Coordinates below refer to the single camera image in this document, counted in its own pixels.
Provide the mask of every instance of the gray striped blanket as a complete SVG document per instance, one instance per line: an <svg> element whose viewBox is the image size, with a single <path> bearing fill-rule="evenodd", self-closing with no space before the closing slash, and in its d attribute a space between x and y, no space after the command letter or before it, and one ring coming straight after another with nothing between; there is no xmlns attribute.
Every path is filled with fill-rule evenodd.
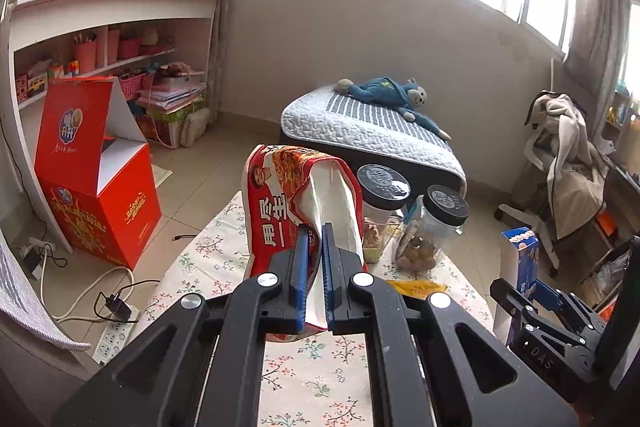
<svg viewBox="0 0 640 427"><path fill-rule="evenodd" d="M379 125L392 131L408 134L409 136L425 140L448 151L451 150L447 142L435 136L432 132L427 131L424 127L420 127L415 122L407 122L398 112L381 105L362 103L350 96L334 92L326 104L326 110Z"/></svg>

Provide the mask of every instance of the blue stuffed toy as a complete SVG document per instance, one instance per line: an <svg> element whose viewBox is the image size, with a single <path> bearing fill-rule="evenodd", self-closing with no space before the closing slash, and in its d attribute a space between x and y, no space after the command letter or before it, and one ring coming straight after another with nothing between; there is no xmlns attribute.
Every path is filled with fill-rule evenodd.
<svg viewBox="0 0 640 427"><path fill-rule="evenodd" d="M427 131L443 140L451 140L451 137L438 127L431 118L426 117L415 109L421 108L427 101L427 93L414 79L406 81L404 86L390 78L374 78L361 86L356 86L348 78L339 80L334 86L334 91L350 94L359 102L377 103L398 111L407 121L417 123Z"/></svg>

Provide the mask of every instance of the floral tablecloth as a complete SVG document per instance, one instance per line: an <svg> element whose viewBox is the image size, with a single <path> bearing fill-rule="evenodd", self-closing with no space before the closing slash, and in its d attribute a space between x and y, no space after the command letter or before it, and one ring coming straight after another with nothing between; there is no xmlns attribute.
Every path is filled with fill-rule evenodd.
<svg viewBox="0 0 640 427"><path fill-rule="evenodd" d="M233 291L242 282L248 259L238 192L167 270L134 335L185 293L211 298ZM428 279L446 284L450 297L491 331L493 319L482 296L446 255L440 252L436 261L428 274L401 273L394 267L388 248L379 263L369 265L369 271L383 279ZM364 335L334 337L324 332L294 343L267 343L264 358L259 424L372 425Z"/></svg>

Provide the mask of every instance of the paper stack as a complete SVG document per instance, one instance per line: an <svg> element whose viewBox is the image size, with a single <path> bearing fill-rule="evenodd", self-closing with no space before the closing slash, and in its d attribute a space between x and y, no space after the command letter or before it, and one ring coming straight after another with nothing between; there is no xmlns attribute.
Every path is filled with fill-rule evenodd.
<svg viewBox="0 0 640 427"><path fill-rule="evenodd" d="M182 87L164 90L162 86L153 86L151 89L140 89L140 97L136 105L159 110L162 113L170 113L181 109L196 100L207 90L207 84L203 82L186 82Z"/></svg>

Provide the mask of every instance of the yellow snack package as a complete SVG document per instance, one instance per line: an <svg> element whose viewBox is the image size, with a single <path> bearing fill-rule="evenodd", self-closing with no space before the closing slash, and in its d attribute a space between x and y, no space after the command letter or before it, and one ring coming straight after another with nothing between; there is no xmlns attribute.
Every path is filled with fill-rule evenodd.
<svg viewBox="0 0 640 427"><path fill-rule="evenodd" d="M436 292L444 292L447 289L446 284L439 284L433 281L420 279L417 281L394 281L385 279L393 288L403 295L415 297L417 299L426 299L429 295Z"/></svg>

